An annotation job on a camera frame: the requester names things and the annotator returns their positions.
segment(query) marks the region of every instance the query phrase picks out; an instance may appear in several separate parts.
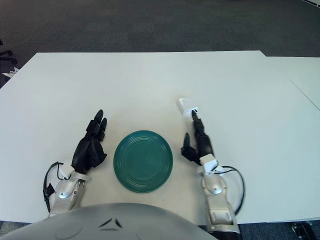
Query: white tabletop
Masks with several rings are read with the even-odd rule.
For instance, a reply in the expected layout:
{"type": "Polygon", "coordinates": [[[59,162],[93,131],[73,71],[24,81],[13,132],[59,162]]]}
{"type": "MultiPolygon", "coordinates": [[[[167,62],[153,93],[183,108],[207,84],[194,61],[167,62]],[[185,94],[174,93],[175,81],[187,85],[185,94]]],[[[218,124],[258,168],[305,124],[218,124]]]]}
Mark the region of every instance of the white tabletop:
{"type": "MultiPolygon", "coordinates": [[[[176,105],[181,97],[197,103],[220,164],[245,178],[238,223],[320,216],[320,112],[261,52],[37,53],[0,89],[0,220],[47,217],[48,167],[71,163],[103,109],[108,156],[90,170],[82,205],[144,203],[204,225],[197,166],[180,153],[185,132],[192,133],[176,105]],[[160,134],[173,154],[168,181],[146,194],[124,188],[113,169],[117,145],[137,130],[160,134]]],[[[57,183],[55,174],[48,182],[57,183]]],[[[227,183],[236,206],[237,174],[227,183]]]]}
{"type": "Polygon", "coordinates": [[[320,57],[268,57],[268,59],[320,110],[320,57]]]}

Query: black wire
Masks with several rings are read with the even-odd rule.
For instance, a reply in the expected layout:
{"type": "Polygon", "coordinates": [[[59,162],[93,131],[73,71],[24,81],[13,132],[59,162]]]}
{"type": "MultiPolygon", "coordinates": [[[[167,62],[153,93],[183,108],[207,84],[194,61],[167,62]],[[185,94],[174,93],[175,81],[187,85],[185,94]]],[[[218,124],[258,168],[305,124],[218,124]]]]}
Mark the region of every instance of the black wire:
{"type": "Polygon", "coordinates": [[[50,202],[49,202],[49,196],[48,196],[48,189],[47,189],[47,178],[48,178],[48,173],[50,172],[50,170],[52,168],[54,168],[55,166],[59,166],[59,165],[63,165],[62,162],[58,162],[56,161],[55,163],[52,163],[51,166],[49,167],[49,169],[46,171],[46,174],[44,176],[44,180],[43,180],[43,197],[44,197],[44,201],[45,201],[45,205],[46,208],[48,209],[48,212],[50,213],[50,202]]]}
{"type": "Polygon", "coordinates": [[[216,159],[216,165],[214,168],[211,169],[211,172],[213,172],[218,166],[219,166],[219,161],[216,159]]]}
{"type": "Polygon", "coordinates": [[[239,206],[234,211],[234,214],[237,215],[240,212],[240,210],[241,210],[241,208],[242,208],[242,206],[244,204],[244,199],[245,199],[245,195],[246,195],[245,179],[242,176],[242,174],[240,173],[240,171],[238,169],[236,169],[235,167],[233,167],[233,166],[222,166],[222,167],[226,168],[226,169],[231,169],[231,170],[224,171],[224,172],[215,172],[214,174],[226,174],[226,173],[229,173],[229,172],[232,172],[232,171],[236,171],[239,174],[239,176],[241,178],[241,181],[242,181],[242,197],[241,197],[239,206]]]}
{"type": "Polygon", "coordinates": [[[59,166],[60,166],[60,164],[61,164],[61,162],[59,162],[59,164],[58,164],[58,169],[56,170],[56,177],[57,177],[59,180],[63,180],[63,178],[60,178],[60,177],[59,177],[59,166]]]}

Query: teal ceramic plate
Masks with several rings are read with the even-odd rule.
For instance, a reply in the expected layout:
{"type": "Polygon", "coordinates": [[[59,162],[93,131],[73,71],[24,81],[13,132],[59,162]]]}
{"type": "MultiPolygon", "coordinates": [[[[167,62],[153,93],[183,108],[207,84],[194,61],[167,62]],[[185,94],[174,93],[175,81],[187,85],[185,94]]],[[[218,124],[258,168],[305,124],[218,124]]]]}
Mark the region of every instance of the teal ceramic plate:
{"type": "Polygon", "coordinates": [[[135,131],[115,150],[113,168],[119,182],[136,193],[149,193],[162,186],[173,166],[166,140],[153,131],[135,131]]]}

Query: small white block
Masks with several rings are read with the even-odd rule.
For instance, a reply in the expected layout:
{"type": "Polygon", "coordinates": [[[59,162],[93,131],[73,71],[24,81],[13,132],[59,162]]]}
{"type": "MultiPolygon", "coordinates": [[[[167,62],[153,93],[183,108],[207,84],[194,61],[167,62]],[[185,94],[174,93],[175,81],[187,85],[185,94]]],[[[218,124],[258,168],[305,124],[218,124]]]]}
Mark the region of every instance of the small white block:
{"type": "Polygon", "coordinates": [[[204,168],[205,174],[210,173],[211,170],[218,165],[218,161],[211,153],[203,157],[200,157],[200,163],[204,168]]]}
{"type": "Polygon", "coordinates": [[[179,98],[176,101],[176,104],[178,105],[182,114],[191,113],[192,110],[196,110],[196,112],[198,111],[197,105],[188,97],[179,98]]]}
{"type": "Polygon", "coordinates": [[[75,169],[68,164],[63,164],[62,166],[59,167],[60,174],[62,175],[63,178],[66,178],[66,179],[69,179],[71,173],[74,171],[75,169]]]}

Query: robotic arm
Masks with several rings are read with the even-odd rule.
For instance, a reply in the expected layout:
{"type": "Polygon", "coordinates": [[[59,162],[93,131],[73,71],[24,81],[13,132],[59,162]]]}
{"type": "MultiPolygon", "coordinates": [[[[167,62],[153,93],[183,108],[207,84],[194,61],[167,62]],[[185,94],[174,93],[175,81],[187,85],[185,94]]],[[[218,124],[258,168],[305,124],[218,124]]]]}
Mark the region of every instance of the robotic arm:
{"type": "Polygon", "coordinates": [[[235,212],[227,200],[227,183],[219,175],[221,172],[217,171],[219,162],[215,159],[210,139],[205,134],[204,125],[194,110],[191,116],[197,150],[190,146],[190,136],[186,133],[181,154],[201,166],[199,169],[202,175],[201,186],[206,198],[207,232],[218,239],[240,239],[241,234],[235,212]]]}
{"type": "Polygon", "coordinates": [[[106,158],[107,154],[101,146],[100,141],[105,137],[107,119],[103,118],[104,112],[99,110],[94,119],[90,121],[86,128],[85,136],[80,140],[75,149],[71,165],[55,162],[51,165],[48,172],[54,166],[62,165],[58,169],[62,178],[56,189],[52,185],[47,187],[47,176],[45,175],[43,183],[43,196],[50,216],[64,213],[68,210],[78,208],[85,191],[85,181],[90,178],[86,175],[90,168],[97,167],[106,158]],[[49,196],[55,193],[55,201],[50,209],[49,196]]]}

